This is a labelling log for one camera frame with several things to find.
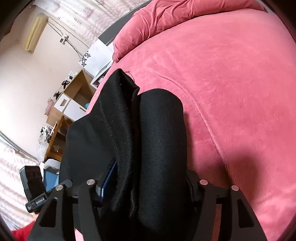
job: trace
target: red sleeve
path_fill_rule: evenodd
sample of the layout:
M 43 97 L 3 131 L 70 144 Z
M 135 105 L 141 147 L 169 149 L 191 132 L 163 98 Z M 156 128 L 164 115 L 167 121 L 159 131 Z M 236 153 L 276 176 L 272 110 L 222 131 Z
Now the red sleeve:
M 29 234 L 31 232 L 31 229 L 34 226 L 35 221 L 29 223 L 27 226 L 18 229 L 18 230 L 13 230 L 12 234 L 16 238 L 17 241 L 27 241 Z

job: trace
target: wall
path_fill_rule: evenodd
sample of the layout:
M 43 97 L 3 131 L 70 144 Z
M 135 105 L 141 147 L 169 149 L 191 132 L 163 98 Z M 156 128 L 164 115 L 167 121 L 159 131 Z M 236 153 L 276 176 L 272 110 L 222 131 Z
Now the wall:
M 0 130 L 35 157 L 40 130 L 46 125 L 48 98 L 53 99 L 70 71 L 81 69 L 78 54 L 69 44 L 61 44 L 61 37 L 48 24 L 35 51 L 23 50 L 23 41 L 39 12 L 42 10 L 35 6 L 26 8 L 0 42 Z M 72 35 L 69 41 L 81 53 L 88 49 Z

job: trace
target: drawer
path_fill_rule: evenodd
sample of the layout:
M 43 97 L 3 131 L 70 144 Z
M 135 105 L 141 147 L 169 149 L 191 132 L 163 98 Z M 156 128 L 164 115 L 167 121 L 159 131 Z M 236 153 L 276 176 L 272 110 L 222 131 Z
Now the drawer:
M 71 120 L 76 121 L 85 115 L 86 109 L 84 109 L 80 104 L 74 100 L 70 100 L 66 109 L 64 110 L 64 115 L 69 117 Z
M 70 98 L 65 94 L 62 94 L 54 104 L 54 107 L 60 112 L 63 112 L 67 104 L 69 103 L 69 101 L 70 101 Z

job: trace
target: pink bedspread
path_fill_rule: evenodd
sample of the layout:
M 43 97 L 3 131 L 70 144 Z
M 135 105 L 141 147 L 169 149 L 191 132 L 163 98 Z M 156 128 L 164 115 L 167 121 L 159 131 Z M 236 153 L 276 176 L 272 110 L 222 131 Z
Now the pink bedspread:
M 241 9 L 161 32 L 113 64 L 87 112 L 117 68 L 180 98 L 188 167 L 237 184 L 276 241 L 296 213 L 296 44 L 277 16 Z

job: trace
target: silver bolt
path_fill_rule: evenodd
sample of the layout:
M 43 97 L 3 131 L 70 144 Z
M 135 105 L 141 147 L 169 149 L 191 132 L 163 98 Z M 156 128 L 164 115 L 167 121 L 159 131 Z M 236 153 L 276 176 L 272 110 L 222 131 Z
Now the silver bolt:
M 87 185 L 93 185 L 94 182 L 95 182 L 94 179 L 89 179 L 89 180 L 86 181 L 86 184 Z
M 205 179 L 201 179 L 200 184 L 206 186 L 208 184 L 208 181 Z
M 56 186 L 57 191 L 61 191 L 63 188 L 64 188 L 63 185 L 60 185 L 60 184 Z
M 238 187 L 237 185 L 232 185 L 232 186 L 231 186 L 231 189 L 232 189 L 233 191 L 238 191 L 238 190 L 239 190 L 239 187 Z

